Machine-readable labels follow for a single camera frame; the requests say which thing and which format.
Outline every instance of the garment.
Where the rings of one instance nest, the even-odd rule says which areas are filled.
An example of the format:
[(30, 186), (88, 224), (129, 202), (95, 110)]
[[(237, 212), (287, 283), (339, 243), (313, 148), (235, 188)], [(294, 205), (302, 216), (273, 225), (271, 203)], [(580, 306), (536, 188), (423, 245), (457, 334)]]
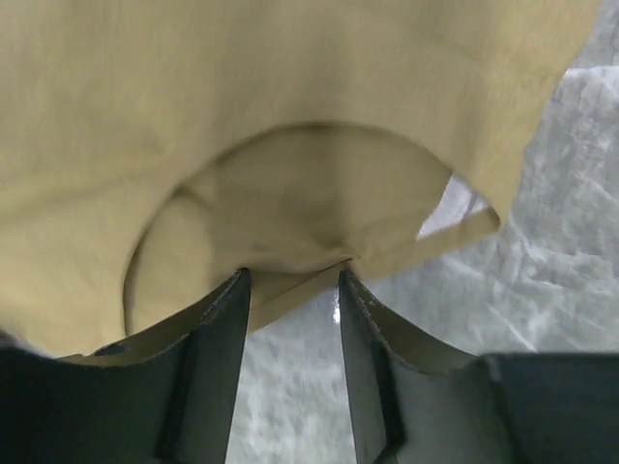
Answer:
[(496, 232), (599, 3), (0, 3), (0, 325), (89, 352), (248, 267), (257, 330)]

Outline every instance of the tan shirt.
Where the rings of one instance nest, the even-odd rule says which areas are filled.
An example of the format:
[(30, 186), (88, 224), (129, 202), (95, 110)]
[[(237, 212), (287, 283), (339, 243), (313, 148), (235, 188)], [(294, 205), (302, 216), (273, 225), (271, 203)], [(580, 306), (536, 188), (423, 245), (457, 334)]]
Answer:
[[(0, 2), (0, 325), (91, 352), (495, 232), (599, 0)], [(420, 240), (456, 173), (488, 202)]]

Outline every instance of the khaki cloth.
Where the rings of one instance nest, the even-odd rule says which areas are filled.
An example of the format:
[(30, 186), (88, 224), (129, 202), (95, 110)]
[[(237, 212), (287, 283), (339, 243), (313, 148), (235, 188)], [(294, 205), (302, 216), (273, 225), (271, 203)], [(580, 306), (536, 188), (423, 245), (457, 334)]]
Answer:
[[(90, 352), (245, 266), (257, 330), (497, 231), (599, 3), (0, 2), (0, 325)], [(416, 240), (454, 173), (490, 208)]]

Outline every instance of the brown fabric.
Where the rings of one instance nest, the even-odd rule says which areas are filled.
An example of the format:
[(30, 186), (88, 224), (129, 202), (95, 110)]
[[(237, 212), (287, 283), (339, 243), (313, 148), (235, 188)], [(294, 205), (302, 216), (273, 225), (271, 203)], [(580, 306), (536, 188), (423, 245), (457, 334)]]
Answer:
[[(88, 352), (247, 266), (256, 330), (495, 232), (599, 3), (0, 2), (0, 325)], [(416, 242), (454, 172), (491, 208)]]

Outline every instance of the gray marbled surface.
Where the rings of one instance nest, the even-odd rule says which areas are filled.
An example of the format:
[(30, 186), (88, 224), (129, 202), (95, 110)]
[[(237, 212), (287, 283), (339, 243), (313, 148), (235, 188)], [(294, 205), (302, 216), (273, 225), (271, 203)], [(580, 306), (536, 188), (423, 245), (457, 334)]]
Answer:
[[(619, 0), (548, 102), (503, 233), (389, 280), (472, 351), (619, 349)], [(354, 463), (335, 292), (250, 336), (227, 462)]]

